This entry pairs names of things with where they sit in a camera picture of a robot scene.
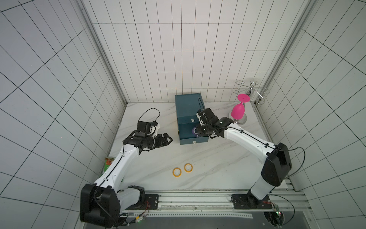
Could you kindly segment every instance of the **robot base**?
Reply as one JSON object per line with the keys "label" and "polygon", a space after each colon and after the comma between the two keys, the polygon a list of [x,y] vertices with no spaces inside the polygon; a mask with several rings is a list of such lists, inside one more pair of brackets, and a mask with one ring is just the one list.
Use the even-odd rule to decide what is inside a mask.
{"label": "robot base", "polygon": [[159,195],[158,194],[145,194],[145,199],[143,200],[143,205],[139,208],[136,208],[135,205],[131,205],[127,210],[145,210],[147,207],[147,202],[149,202],[150,207],[149,210],[156,210],[158,209],[159,203]]}
{"label": "robot base", "polygon": [[234,209],[238,210],[250,210],[250,209],[272,209],[271,204],[265,204],[263,201],[269,201],[268,195],[264,197],[263,200],[260,201],[260,204],[257,204],[256,207],[251,207],[248,205],[248,194],[232,194],[231,195]]}

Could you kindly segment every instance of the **metal stand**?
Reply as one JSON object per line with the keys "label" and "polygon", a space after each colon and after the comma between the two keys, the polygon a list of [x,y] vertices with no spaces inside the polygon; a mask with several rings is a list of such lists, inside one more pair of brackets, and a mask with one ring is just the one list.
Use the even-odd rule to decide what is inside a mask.
{"label": "metal stand", "polygon": [[232,112],[232,110],[229,111],[228,118],[232,119],[236,124],[243,125],[244,123],[246,123],[248,118],[247,118],[247,115],[245,113],[244,113],[244,115],[241,119],[235,119],[231,116],[231,112]]}
{"label": "metal stand", "polygon": [[[233,89],[231,89],[231,91],[234,94],[239,94],[241,92],[244,92],[250,98],[252,98],[252,94],[258,94],[258,98],[256,98],[256,100],[254,101],[254,103],[255,104],[259,104],[259,105],[264,104],[264,102],[265,102],[265,95],[264,94],[268,94],[270,92],[270,90],[268,88],[256,88],[255,86],[258,85],[258,81],[255,78],[249,80],[249,86],[244,85],[245,83],[246,82],[244,82],[242,80],[238,80],[236,82],[237,85],[244,86],[244,87],[247,87],[247,88],[244,89],[244,90],[241,90],[241,91],[239,91],[240,90],[239,88],[233,88]],[[262,89],[263,95],[261,95],[257,91],[258,89]]]}
{"label": "metal stand", "polygon": [[[296,212],[311,212],[310,204],[303,192],[294,191],[289,179],[285,180],[287,189],[275,189],[271,193],[283,196],[294,205]],[[275,209],[235,209],[235,203],[232,202],[232,195],[242,196],[248,192],[247,189],[241,190],[216,190],[216,191],[145,191],[146,196],[150,194],[159,195],[157,200],[157,209],[150,209],[149,217],[218,217],[234,216],[243,218],[252,218],[250,212],[260,211],[268,212]],[[276,203],[285,215],[291,215],[294,209],[286,200],[269,195],[271,202]],[[145,209],[141,210],[123,210],[122,212],[139,215]]]}
{"label": "metal stand", "polygon": [[[232,194],[231,197],[232,197],[232,201],[233,201],[235,209],[253,210],[253,208],[250,207],[248,205],[248,203],[245,201],[247,198],[246,194]],[[266,197],[263,199],[263,201],[269,201],[269,196],[266,195]],[[256,209],[267,209],[268,210],[268,209],[272,209],[272,205],[262,203],[262,204],[259,204]]]}
{"label": "metal stand", "polygon": [[133,206],[129,206],[126,208],[127,210],[145,210],[147,207],[147,202],[150,204],[150,210],[156,210],[158,209],[158,201],[159,201],[159,195],[157,194],[145,194],[145,198],[143,200],[143,205],[139,208],[135,208]]}

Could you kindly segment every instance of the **silver base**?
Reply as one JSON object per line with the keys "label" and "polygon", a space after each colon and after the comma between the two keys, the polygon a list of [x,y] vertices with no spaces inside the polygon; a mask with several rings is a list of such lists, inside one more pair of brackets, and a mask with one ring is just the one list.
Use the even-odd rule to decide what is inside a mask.
{"label": "silver base", "polygon": [[243,117],[241,119],[235,119],[231,116],[232,110],[228,114],[228,118],[233,120],[238,125],[243,125],[247,122],[247,115],[244,113]]}

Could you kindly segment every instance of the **black cable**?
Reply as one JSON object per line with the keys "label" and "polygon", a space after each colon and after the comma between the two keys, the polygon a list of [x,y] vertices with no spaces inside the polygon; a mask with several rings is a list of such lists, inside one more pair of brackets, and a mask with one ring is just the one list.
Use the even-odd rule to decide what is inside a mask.
{"label": "black cable", "polygon": [[[199,116],[199,119],[200,119],[200,124],[201,124],[201,123],[203,123],[201,116]],[[211,132],[215,132],[215,131],[216,131],[216,132],[218,132],[218,131],[220,130],[219,128],[217,128],[217,127],[215,127],[215,126],[212,126],[211,128],[208,128],[207,123],[206,123],[206,128],[207,128],[209,131],[211,131]],[[215,137],[218,137],[218,136],[211,137],[211,134],[208,134],[208,136],[210,136],[210,138],[211,138],[211,139],[213,139],[213,138],[215,138]]]}
{"label": "black cable", "polygon": [[[244,134],[248,135],[249,137],[251,137],[251,138],[253,138],[253,139],[257,140],[258,142],[262,143],[263,145],[266,145],[265,143],[263,143],[263,142],[261,142],[260,140],[256,139],[256,138],[255,138],[255,137],[253,137],[252,135],[250,135],[250,134],[248,134],[248,133],[245,133],[245,132],[243,132],[242,130],[239,130],[239,129],[237,129],[237,128],[234,128],[234,127],[231,127],[231,126],[226,126],[226,127],[221,127],[221,128],[219,128],[219,129],[223,129],[223,128],[232,128],[232,129],[235,129],[235,130],[237,130],[237,131],[239,131],[239,132],[241,132],[241,133],[244,133]],[[276,149],[276,148],[270,147],[269,145],[268,145],[267,147],[268,147],[268,148],[271,148],[271,149],[278,150],[278,151],[283,151],[283,152],[284,152],[284,151],[294,151],[294,150],[297,150],[298,148],[300,148],[300,149],[302,149],[302,151],[304,152],[304,159],[302,160],[302,163],[301,163],[300,167],[299,167],[299,168],[298,168],[294,173],[292,173],[291,175],[288,175],[286,178],[289,178],[290,176],[292,176],[292,175],[294,175],[295,173],[297,173],[297,172],[301,169],[301,167],[304,165],[306,153],[305,153],[304,148],[302,148],[302,147],[296,147],[295,149],[288,149],[288,150],[283,150],[283,149],[281,149],[281,148],[279,148],[279,147],[277,147],[277,148],[279,148],[279,149]]]}
{"label": "black cable", "polygon": [[[150,207],[150,204],[149,204],[149,202],[147,202],[146,201],[146,209],[145,209],[145,211],[143,212],[143,213],[141,213],[141,214],[139,214],[139,216],[138,216],[138,218],[140,218],[140,217],[142,217],[142,215],[147,211],[147,209]],[[128,217],[128,214],[127,214],[127,216],[126,216],[126,219],[124,220],[124,222],[123,223],[126,223],[126,224],[120,224],[120,226],[129,226],[130,224],[133,224],[133,223],[136,223],[136,218],[134,218],[133,220],[131,220],[130,222],[127,222],[127,217]]]}
{"label": "black cable", "polygon": [[306,156],[305,150],[302,147],[296,147],[295,149],[298,149],[298,148],[302,149],[302,151],[304,152],[304,159],[302,160],[302,163],[301,163],[300,167],[294,173],[292,173],[291,175],[288,175],[286,178],[289,178],[290,176],[295,175],[295,173],[297,173],[301,169],[301,167],[304,165],[305,156]]}
{"label": "black cable", "polygon": [[159,147],[154,147],[154,148],[151,148],[151,149],[145,149],[145,150],[142,150],[142,151],[150,151],[150,150],[153,150],[153,149],[156,149],[156,148],[160,148],[162,146],[159,146]]}
{"label": "black cable", "polygon": [[159,112],[158,117],[154,120],[154,122],[155,122],[155,121],[159,118],[159,116],[160,116],[160,111],[159,111],[158,109],[156,109],[155,107],[150,108],[150,109],[148,109],[147,111],[145,111],[145,112],[140,116],[140,118],[138,119],[138,121],[140,121],[141,117],[142,117],[146,112],[148,112],[148,111],[149,111],[149,110],[151,110],[151,109],[155,109],[155,110],[157,110],[157,111]]}
{"label": "black cable", "polygon": [[200,98],[200,97],[198,97],[198,105],[199,105],[199,107],[201,108],[201,110],[205,108],[205,105],[203,104],[203,102],[202,102],[202,100],[201,100],[201,98]]}
{"label": "black cable", "polygon": [[[112,170],[111,170],[111,172],[106,176],[106,179],[109,177],[109,175],[113,172],[113,170],[117,167],[117,165],[118,165],[118,163],[121,161],[121,159],[122,159],[122,157],[120,157],[120,159],[118,160],[118,162],[117,162],[117,164],[112,168]],[[97,205],[99,205],[99,207],[103,210],[103,211],[105,211],[105,213],[107,213],[108,214],[108,216],[111,218],[111,219],[113,219],[113,217],[111,216],[111,214],[109,214],[109,212],[107,212],[101,205],[100,205],[100,203],[97,201],[97,198],[96,198],[96,193],[97,193],[97,191],[98,191],[98,188],[103,184],[105,182],[105,180],[103,180],[103,182],[95,189],[95,192],[94,192],[94,195],[93,195],[93,199],[94,199],[94,201],[97,203]]]}
{"label": "black cable", "polygon": [[153,136],[154,134],[155,134],[155,131],[156,131],[156,127],[153,125],[153,127],[154,127],[154,131],[153,131],[153,133],[152,134],[148,134],[147,136],[148,137],[151,137],[151,136]]}
{"label": "black cable", "polygon": [[286,199],[285,197],[282,197],[282,196],[279,196],[279,195],[275,195],[275,194],[269,194],[269,195],[281,197],[282,199],[285,199],[287,202],[289,202],[291,204],[291,206],[293,207],[294,214],[292,215],[291,219],[289,221],[287,221],[286,223],[281,224],[281,226],[288,224],[294,218],[294,216],[295,216],[295,207],[294,207],[294,205],[288,199]]}

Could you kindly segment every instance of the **white tile wall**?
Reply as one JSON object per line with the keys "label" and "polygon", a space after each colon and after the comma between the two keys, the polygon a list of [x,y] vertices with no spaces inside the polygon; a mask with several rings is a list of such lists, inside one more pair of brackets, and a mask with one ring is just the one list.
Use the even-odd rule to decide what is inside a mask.
{"label": "white tile wall", "polygon": [[[320,0],[274,77],[268,103],[259,106],[276,143],[305,148],[291,181],[322,229],[366,222],[365,5]],[[303,153],[290,155],[296,170]]]}
{"label": "white tile wall", "polygon": [[84,3],[127,100],[174,102],[196,92],[234,101],[224,89],[237,80],[264,83],[306,1]]}
{"label": "white tile wall", "polygon": [[[106,2],[112,22],[124,22],[119,2]],[[123,98],[74,0],[1,1],[0,11],[1,227],[73,229]],[[104,16],[102,30],[112,26]]]}

